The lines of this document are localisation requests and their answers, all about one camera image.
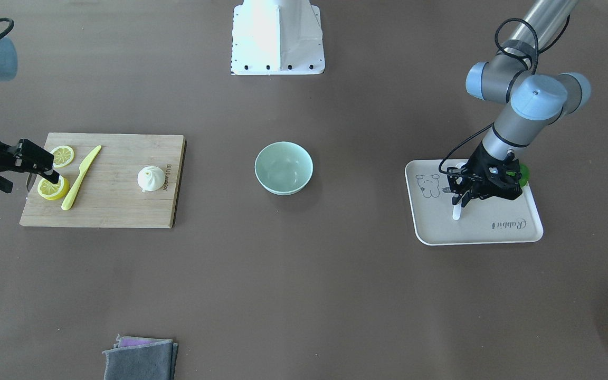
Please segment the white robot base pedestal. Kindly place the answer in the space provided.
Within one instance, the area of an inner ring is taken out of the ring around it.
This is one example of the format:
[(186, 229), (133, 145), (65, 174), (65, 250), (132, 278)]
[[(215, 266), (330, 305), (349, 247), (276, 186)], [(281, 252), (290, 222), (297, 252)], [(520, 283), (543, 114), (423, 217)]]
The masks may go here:
[(233, 9), (232, 75), (324, 73), (321, 12), (309, 1), (244, 1)]

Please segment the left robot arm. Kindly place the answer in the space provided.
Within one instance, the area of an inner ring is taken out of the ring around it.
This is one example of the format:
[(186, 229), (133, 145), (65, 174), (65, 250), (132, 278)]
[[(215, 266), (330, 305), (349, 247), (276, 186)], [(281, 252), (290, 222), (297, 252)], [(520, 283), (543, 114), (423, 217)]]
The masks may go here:
[(515, 200), (528, 172), (519, 158), (543, 128), (583, 108), (591, 96), (589, 80), (579, 73), (538, 73), (539, 57), (562, 36), (576, 1), (536, 1), (525, 17), (509, 18), (517, 27), (499, 41), (490, 62), (476, 63), (467, 75), (468, 94), (501, 103), (496, 120), (480, 130), (483, 140), (461, 167), (439, 171), (449, 181), (452, 203), (498, 197)]

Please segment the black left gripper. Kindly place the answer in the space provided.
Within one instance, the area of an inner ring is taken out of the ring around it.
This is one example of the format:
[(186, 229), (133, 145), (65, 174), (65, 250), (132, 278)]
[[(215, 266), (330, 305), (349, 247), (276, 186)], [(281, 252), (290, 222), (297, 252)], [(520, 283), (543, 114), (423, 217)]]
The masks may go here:
[(522, 195), (522, 187), (518, 183), (520, 162), (513, 153), (499, 160), (479, 144), (463, 169), (446, 170), (453, 205), (460, 203), (464, 208), (475, 199), (498, 197), (512, 201)]

